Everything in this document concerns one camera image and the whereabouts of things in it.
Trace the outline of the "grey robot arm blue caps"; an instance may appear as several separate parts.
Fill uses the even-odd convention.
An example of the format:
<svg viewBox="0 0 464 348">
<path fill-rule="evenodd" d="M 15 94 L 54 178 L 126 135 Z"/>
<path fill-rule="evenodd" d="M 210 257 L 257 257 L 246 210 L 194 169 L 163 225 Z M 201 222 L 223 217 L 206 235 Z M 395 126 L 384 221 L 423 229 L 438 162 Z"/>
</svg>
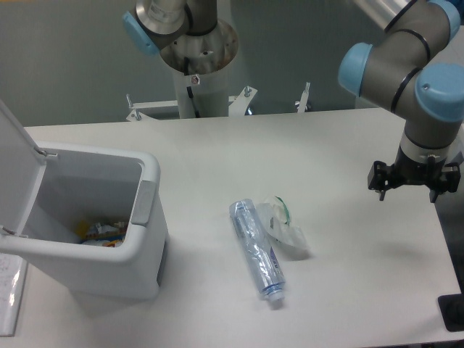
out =
<svg viewBox="0 0 464 348">
<path fill-rule="evenodd" d="M 457 191 L 460 163 L 448 153 L 463 122 L 463 67 L 433 63 L 456 36 L 456 1 L 359 1 L 386 34 L 378 46 L 357 43 L 345 54 L 338 82 L 351 94 L 404 119 L 393 164 L 376 161 L 368 188 L 383 196 L 400 186 L 426 186 L 430 200 Z M 123 17 L 134 44 L 172 70 L 183 118 L 229 116 L 223 71 L 238 51 L 235 30 L 215 1 L 138 1 Z"/>
</svg>

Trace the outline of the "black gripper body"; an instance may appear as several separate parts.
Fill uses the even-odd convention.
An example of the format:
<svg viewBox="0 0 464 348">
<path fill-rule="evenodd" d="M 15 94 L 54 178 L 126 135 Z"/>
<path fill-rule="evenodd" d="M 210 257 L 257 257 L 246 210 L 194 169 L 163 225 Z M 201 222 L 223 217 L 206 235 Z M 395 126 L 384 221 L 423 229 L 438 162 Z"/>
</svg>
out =
<svg viewBox="0 0 464 348">
<path fill-rule="evenodd" d="M 434 186 L 444 167 L 445 160 L 426 159 L 425 163 L 409 158 L 400 147 L 393 165 L 395 186 Z"/>
</svg>

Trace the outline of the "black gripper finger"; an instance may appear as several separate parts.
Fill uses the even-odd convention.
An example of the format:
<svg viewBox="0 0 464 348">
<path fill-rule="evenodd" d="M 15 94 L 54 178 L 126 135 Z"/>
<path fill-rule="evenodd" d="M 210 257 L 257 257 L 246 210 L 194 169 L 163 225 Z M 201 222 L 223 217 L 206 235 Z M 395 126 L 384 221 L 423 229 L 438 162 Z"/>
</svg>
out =
<svg viewBox="0 0 464 348">
<path fill-rule="evenodd" d="M 394 166 L 387 165 L 382 161 L 374 161 L 368 173 L 368 189 L 378 194 L 380 201 L 383 201 L 386 192 L 394 188 L 395 176 Z"/>
<path fill-rule="evenodd" d="M 457 191 L 457 163 L 446 164 L 438 178 L 428 185 L 430 203 L 435 203 L 438 197 L 444 193 Z"/>
</svg>

